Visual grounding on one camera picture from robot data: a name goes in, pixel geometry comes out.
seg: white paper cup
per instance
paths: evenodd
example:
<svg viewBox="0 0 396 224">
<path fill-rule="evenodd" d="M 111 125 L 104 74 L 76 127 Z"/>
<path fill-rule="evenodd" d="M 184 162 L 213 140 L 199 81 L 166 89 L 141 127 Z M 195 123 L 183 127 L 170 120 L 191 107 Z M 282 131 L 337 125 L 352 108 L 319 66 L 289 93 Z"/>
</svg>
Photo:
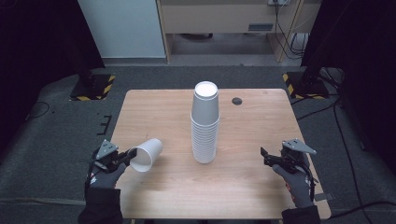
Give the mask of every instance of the white paper cup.
<svg viewBox="0 0 396 224">
<path fill-rule="evenodd" d="M 192 134 L 196 136 L 211 136 L 213 134 L 216 134 L 218 132 L 218 129 L 213 129 L 213 130 L 196 130 L 192 128 Z"/>
<path fill-rule="evenodd" d="M 193 157 L 200 163 L 210 163 L 216 158 L 216 149 L 211 148 L 206 153 L 193 153 Z"/>
<path fill-rule="evenodd" d="M 217 138 L 218 132 L 214 131 L 211 133 L 199 133 L 197 131 L 192 131 L 191 136 L 194 138 L 200 138 L 200 139 L 209 139 L 209 138 Z"/>
<path fill-rule="evenodd" d="M 217 137 L 215 135 L 212 136 L 197 136 L 197 135 L 193 135 L 192 136 L 192 140 L 196 140 L 197 143 L 208 143 L 208 142 L 212 142 L 214 140 L 216 140 Z"/>
<path fill-rule="evenodd" d="M 218 87 L 203 81 L 195 86 L 191 118 L 200 125 L 211 125 L 219 119 Z"/>
<path fill-rule="evenodd" d="M 215 122 L 213 122 L 211 124 L 207 124 L 207 125 L 202 125 L 202 124 L 199 124 L 197 121 L 195 121 L 192 118 L 192 113 L 191 113 L 191 124 L 194 127 L 199 128 L 199 129 L 205 129 L 206 130 L 206 129 L 217 127 L 219 125 L 219 121 L 220 121 L 220 115 L 218 116 L 218 119 Z"/>
<path fill-rule="evenodd" d="M 136 157 L 131 159 L 131 166 L 138 172 L 148 171 L 163 151 L 163 143 L 151 138 L 137 147 Z"/>
<path fill-rule="evenodd" d="M 192 142 L 192 146 L 194 147 L 194 152 L 201 153 L 205 152 L 208 148 L 216 147 L 216 140 L 211 142 L 201 143 L 199 140 L 194 139 Z"/>
</svg>

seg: black curtain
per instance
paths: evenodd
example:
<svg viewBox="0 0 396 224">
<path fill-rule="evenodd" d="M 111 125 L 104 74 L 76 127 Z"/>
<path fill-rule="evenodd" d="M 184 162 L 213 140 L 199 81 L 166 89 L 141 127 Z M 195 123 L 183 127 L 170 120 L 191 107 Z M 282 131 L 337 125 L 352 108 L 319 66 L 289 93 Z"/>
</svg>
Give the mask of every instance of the black curtain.
<svg viewBox="0 0 396 224">
<path fill-rule="evenodd" d="M 0 0 L 0 154 L 40 90 L 77 73 L 73 58 L 105 67 L 77 0 Z"/>
<path fill-rule="evenodd" d="M 362 146 L 378 152 L 394 174 L 395 36 L 396 1 L 323 0 L 302 60 L 345 71 L 340 93 Z"/>
</svg>

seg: black stand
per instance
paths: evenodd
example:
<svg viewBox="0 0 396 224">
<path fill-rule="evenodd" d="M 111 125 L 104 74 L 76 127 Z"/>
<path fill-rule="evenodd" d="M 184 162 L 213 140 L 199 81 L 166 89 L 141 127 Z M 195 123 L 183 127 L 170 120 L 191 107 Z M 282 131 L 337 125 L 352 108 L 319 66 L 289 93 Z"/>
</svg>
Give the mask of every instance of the black stand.
<svg viewBox="0 0 396 224">
<path fill-rule="evenodd" d="M 323 81 L 315 79 L 309 84 L 303 82 L 305 72 L 287 72 L 285 77 L 291 98 L 328 98 L 329 92 Z"/>
<path fill-rule="evenodd" d="M 56 13 L 57 5 L 50 0 L 47 0 L 46 3 L 46 6 L 48 6 L 48 12 L 55 20 L 55 36 L 59 39 L 66 58 L 71 63 L 79 77 L 78 83 L 70 94 L 71 100 L 87 101 L 102 100 L 106 98 L 114 76 L 94 75 L 91 72 L 86 59 L 81 55 L 80 49 L 76 44 L 76 39 L 74 39 L 68 32 L 68 29 L 71 28 L 66 26 L 64 21 L 61 20 L 60 15 Z"/>
<path fill-rule="evenodd" d="M 84 84 L 79 78 L 75 88 L 70 93 L 73 101 L 103 100 L 106 98 L 109 87 L 112 84 L 112 75 L 92 75 L 92 85 Z"/>
</svg>

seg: gray carpet floor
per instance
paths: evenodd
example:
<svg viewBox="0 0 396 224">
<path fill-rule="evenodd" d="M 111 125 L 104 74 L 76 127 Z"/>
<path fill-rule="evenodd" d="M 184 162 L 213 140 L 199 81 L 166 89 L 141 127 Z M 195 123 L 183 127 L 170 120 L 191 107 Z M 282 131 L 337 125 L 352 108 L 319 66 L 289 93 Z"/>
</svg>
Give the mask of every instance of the gray carpet floor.
<svg viewBox="0 0 396 224">
<path fill-rule="evenodd" d="M 92 151 L 104 139 L 111 139 L 125 93 L 131 89 L 193 89 L 199 81 L 213 81 L 221 89 L 286 89 L 282 74 L 299 67 L 279 66 L 123 66 L 97 69 L 96 74 L 116 76 L 105 100 L 69 101 L 78 81 L 71 76 L 49 84 L 39 95 L 30 118 L 22 124 L 9 145 L 9 154 L 0 166 L 0 199 L 51 198 L 82 200 L 83 183 Z M 330 93 L 335 90 L 328 86 Z M 335 102 L 290 99 L 296 118 L 301 118 Z M 363 151 L 347 114 L 335 107 L 346 139 L 363 203 L 396 203 L 396 176 L 374 153 Z M 102 123 L 111 116 L 106 134 Z M 359 206 L 351 166 L 332 110 L 299 119 L 305 142 L 318 155 L 313 157 L 318 178 L 334 215 Z M 32 203 L 0 204 L 0 223 L 77 223 L 80 205 Z M 365 209 L 373 223 L 396 223 L 396 207 L 370 206 Z M 155 220 L 155 223 L 192 223 L 193 220 Z M 213 220 L 212 223 L 230 221 Z M 254 223 L 234 220 L 232 223 Z M 322 223 L 369 223 L 362 211 L 323 220 Z"/>
</svg>

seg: wooden table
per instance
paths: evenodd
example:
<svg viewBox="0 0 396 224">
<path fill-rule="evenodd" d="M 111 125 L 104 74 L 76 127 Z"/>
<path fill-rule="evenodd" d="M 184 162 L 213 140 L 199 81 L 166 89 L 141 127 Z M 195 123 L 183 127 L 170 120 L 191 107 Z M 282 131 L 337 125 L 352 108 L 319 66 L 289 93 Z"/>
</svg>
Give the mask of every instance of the wooden table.
<svg viewBox="0 0 396 224">
<path fill-rule="evenodd" d="M 163 152 L 148 172 L 128 168 L 120 178 L 124 217 L 280 219 L 294 204 L 282 177 L 263 165 L 260 147 L 280 156 L 282 140 L 304 141 L 287 94 L 219 90 L 217 156 L 209 164 L 192 156 L 192 97 L 193 90 L 127 92 L 111 142 L 124 151 L 159 138 Z M 234 105 L 234 97 L 243 103 Z M 317 176 L 312 162 L 311 169 Z M 327 201 L 316 205 L 321 218 L 331 215 Z"/>
</svg>

